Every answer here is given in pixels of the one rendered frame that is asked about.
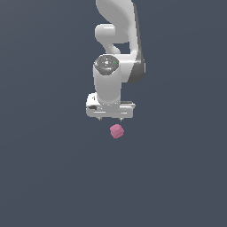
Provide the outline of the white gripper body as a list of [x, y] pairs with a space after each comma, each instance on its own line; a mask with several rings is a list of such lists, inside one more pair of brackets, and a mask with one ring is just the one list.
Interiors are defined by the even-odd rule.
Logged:
[[132, 118], [136, 105], [132, 101], [118, 101], [112, 105], [102, 104], [98, 101], [98, 94], [91, 93], [86, 101], [86, 114], [89, 117], [103, 118]]

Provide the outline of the pink cube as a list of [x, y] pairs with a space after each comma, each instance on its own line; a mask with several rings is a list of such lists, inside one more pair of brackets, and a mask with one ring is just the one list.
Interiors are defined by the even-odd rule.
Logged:
[[111, 135], [113, 136], [113, 138], [119, 138], [124, 133], [124, 129], [122, 128], [122, 126], [120, 124], [114, 124], [110, 128], [110, 131], [111, 131]]

